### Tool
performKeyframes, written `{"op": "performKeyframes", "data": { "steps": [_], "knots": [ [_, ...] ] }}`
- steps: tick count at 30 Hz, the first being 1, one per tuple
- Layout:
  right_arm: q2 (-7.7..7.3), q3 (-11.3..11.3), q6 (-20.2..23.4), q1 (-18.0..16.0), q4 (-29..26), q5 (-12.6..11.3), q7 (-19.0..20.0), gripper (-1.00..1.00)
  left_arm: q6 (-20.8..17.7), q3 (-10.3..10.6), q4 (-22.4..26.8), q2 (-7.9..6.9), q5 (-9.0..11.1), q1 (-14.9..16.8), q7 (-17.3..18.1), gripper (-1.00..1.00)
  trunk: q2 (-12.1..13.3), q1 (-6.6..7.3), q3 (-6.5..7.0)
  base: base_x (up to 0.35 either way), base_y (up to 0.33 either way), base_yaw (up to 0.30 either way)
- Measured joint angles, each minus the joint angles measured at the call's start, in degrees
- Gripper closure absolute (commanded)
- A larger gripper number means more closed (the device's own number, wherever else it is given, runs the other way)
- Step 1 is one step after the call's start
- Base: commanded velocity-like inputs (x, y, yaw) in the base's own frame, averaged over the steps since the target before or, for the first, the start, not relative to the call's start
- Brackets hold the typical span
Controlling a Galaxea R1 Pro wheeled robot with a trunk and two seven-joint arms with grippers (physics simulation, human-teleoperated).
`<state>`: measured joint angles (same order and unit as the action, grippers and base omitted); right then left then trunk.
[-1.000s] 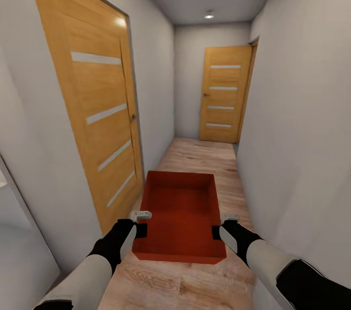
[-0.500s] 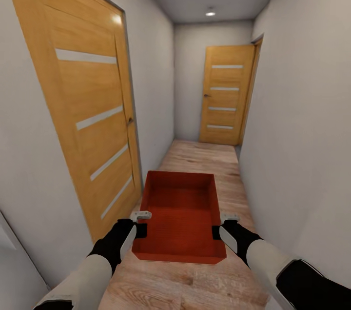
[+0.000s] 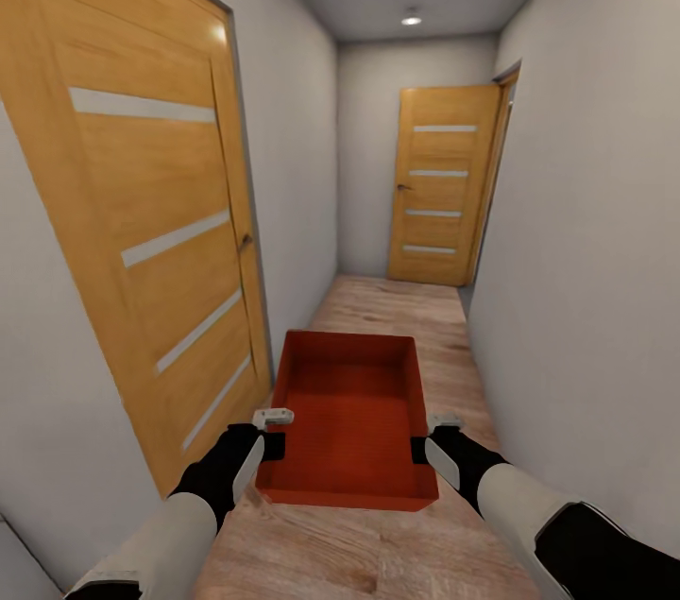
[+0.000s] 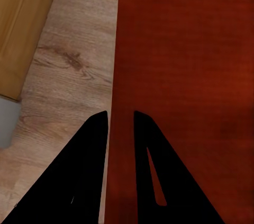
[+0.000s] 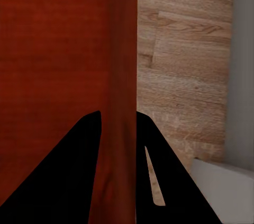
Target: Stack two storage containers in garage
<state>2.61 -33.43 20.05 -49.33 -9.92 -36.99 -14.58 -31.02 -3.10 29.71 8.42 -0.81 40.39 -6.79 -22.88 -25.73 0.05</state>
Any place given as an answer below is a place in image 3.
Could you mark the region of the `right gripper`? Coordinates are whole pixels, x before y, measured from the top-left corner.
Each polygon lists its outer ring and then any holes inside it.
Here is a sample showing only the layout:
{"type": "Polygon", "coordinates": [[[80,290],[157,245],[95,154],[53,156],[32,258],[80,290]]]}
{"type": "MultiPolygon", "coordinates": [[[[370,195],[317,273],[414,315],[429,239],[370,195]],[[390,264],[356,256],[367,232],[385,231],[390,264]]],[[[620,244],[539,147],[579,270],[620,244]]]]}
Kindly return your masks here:
{"type": "Polygon", "coordinates": [[[410,441],[413,463],[429,464],[428,458],[426,457],[425,453],[426,437],[412,437],[410,441]]]}

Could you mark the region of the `storage box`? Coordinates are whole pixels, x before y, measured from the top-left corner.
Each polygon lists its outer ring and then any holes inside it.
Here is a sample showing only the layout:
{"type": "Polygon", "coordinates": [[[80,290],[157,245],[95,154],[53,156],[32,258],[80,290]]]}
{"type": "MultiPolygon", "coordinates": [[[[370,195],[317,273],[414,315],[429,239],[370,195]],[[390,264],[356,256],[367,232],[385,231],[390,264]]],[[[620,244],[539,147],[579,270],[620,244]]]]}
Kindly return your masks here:
{"type": "Polygon", "coordinates": [[[271,408],[294,412],[282,461],[264,461],[255,487],[273,505],[418,512],[439,499],[434,467],[412,460],[427,437],[412,336],[288,331],[271,408]]]}

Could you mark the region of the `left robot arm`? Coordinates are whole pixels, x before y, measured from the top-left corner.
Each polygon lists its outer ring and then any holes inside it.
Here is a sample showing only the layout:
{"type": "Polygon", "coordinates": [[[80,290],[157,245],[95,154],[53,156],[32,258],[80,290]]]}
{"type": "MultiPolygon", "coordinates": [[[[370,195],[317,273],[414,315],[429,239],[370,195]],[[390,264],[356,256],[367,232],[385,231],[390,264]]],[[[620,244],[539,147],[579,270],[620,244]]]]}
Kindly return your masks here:
{"type": "Polygon", "coordinates": [[[216,533],[264,461],[282,461],[287,408],[259,409],[252,423],[228,426],[218,442],[179,477],[163,504],[65,600],[188,600],[216,533]]]}

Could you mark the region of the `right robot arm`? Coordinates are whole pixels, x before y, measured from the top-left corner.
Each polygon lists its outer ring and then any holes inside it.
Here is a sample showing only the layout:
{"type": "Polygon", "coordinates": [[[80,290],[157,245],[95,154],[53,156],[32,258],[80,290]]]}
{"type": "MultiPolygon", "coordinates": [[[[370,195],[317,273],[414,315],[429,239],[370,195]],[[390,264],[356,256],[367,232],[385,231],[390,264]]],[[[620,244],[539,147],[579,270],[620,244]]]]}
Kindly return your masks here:
{"type": "Polygon", "coordinates": [[[680,600],[680,559],[460,433],[457,413],[426,413],[426,423],[428,436],[410,439],[413,463],[432,465],[472,504],[546,600],[680,600]]]}

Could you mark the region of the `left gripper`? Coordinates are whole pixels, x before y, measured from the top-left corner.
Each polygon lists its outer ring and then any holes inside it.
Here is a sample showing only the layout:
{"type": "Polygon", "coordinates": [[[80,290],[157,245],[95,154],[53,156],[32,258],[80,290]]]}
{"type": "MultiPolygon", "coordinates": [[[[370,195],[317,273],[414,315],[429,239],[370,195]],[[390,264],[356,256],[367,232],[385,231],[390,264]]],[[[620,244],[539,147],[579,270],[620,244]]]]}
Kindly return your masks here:
{"type": "Polygon", "coordinates": [[[260,431],[265,441],[265,451],[262,462],[282,461],[285,452],[285,433],[264,433],[260,431]]]}

